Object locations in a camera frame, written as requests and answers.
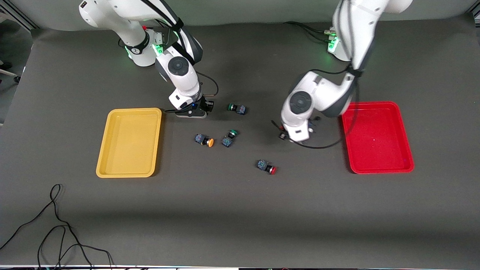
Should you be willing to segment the yellow push button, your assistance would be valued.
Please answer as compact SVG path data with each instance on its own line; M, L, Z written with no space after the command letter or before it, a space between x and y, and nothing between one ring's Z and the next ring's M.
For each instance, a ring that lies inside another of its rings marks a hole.
M204 134L197 134L195 137L194 137L194 140L195 142L197 142L198 144L202 145L202 146L208 146L208 147L212 147L214 145L214 139L211 138L211 137L208 137Z

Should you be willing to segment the yellow plastic tray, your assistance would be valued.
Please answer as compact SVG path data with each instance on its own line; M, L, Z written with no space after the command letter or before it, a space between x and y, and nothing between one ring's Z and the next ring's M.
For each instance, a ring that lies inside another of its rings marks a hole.
M158 108L114 109L103 132L96 174L108 178L147 178L154 174L161 133Z

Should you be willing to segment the red push button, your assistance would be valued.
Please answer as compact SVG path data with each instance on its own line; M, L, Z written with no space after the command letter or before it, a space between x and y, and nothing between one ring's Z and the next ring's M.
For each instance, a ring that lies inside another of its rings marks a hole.
M274 175L276 173L276 167L269 164L268 161L266 160L258 160L257 163L256 163L256 167L258 169L260 169L261 171L265 171L266 173L268 173L269 175Z

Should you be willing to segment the dark grey table mat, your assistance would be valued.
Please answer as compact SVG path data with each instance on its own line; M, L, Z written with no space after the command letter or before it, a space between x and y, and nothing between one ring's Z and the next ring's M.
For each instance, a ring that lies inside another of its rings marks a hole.
M353 174L343 145L278 139L270 121L302 72L344 67L300 29L190 31L204 48L196 68L220 86L215 108L205 119L167 115L155 173L142 179L96 175L106 118L166 109L173 86L126 59L113 32L36 32L0 129L0 246L60 183L62 219L120 265L480 269L480 46L470 14L377 25L361 99L400 107L410 173ZM276 173L258 169L260 159Z

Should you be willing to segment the red plastic tray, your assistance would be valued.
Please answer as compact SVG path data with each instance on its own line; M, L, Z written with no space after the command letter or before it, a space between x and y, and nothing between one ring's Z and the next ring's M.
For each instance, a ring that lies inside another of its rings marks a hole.
M353 102L341 116L350 169L356 174L410 173L413 155L399 106Z

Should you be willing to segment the aluminium frame rail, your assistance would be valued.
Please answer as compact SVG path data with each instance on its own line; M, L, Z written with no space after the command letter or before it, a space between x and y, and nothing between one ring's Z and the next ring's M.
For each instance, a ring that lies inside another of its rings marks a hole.
M2 5L0 5L0 18L1 20L11 20L22 26L27 31L39 29L39 26L37 24L35 24L25 14L17 10L15 7L3 7Z

